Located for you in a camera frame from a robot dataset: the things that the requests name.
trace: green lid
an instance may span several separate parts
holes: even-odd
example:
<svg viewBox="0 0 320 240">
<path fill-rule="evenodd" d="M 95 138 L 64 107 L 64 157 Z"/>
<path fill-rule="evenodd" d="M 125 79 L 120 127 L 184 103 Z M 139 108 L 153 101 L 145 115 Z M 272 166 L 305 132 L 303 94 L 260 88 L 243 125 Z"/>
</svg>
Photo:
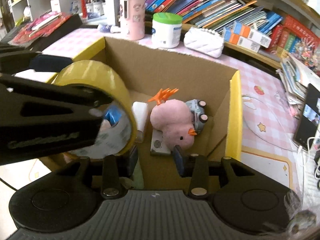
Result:
<svg viewBox="0 0 320 240">
<path fill-rule="evenodd" d="M 173 13 L 155 13 L 153 15 L 153 19 L 159 23 L 166 24 L 181 24 L 182 17 Z"/>
</svg>

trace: orange beak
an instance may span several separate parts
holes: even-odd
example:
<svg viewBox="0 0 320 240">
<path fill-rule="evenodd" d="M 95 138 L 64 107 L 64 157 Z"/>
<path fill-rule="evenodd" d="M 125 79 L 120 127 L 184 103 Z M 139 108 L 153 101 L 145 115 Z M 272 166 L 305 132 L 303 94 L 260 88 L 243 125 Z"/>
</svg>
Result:
<svg viewBox="0 0 320 240">
<path fill-rule="evenodd" d="M 189 129 L 188 134 L 193 136 L 197 135 L 196 131 L 192 128 Z"/>
</svg>

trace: pink checkered tablecloth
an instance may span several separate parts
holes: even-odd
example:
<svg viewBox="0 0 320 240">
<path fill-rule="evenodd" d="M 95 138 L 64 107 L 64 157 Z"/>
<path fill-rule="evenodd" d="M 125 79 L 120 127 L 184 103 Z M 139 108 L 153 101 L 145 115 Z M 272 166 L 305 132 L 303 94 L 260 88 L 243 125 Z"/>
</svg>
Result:
<svg viewBox="0 0 320 240">
<path fill-rule="evenodd" d="M 103 34 L 96 29 L 77 29 L 49 46 L 43 53 L 73 58 L 102 36 L 121 38 L 118 33 Z M 137 43 L 156 49 L 149 35 Z M 242 95 L 247 95 L 243 97 L 241 161 L 292 189 L 298 189 L 295 158 L 290 150 L 292 143 L 289 139 L 297 122 L 290 114 L 281 81 L 232 57 L 221 55 L 219 58 L 212 58 L 187 49 L 182 42 L 178 47 L 168 50 L 205 58 L 240 71 Z M 261 167 L 265 163 L 270 164 L 270 168 Z"/>
</svg>

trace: gray ribbed surface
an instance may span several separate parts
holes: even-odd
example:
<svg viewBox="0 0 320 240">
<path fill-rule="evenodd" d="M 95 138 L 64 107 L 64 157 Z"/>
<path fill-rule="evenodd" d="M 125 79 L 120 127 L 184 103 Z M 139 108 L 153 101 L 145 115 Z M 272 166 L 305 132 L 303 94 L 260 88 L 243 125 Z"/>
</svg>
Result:
<svg viewBox="0 0 320 240">
<path fill-rule="evenodd" d="M 131 190 L 119 200 L 105 200 L 86 223 L 56 234 L 17 230 L 9 240 L 252 240 L 223 224 L 205 201 L 181 190 Z"/>
</svg>

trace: white quilted pouch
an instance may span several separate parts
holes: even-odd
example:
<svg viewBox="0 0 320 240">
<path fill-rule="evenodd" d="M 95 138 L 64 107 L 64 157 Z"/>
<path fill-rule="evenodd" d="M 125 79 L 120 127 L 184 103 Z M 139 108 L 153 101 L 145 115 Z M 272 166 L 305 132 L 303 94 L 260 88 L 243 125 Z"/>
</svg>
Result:
<svg viewBox="0 0 320 240">
<path fill-rule="evenodd" d="M 191 27 L 185 34 L 183 43 L 188 49 L 202 52 L 211 57 L 220 57 L 224 38 L 212 30 Z"/>
</svg>

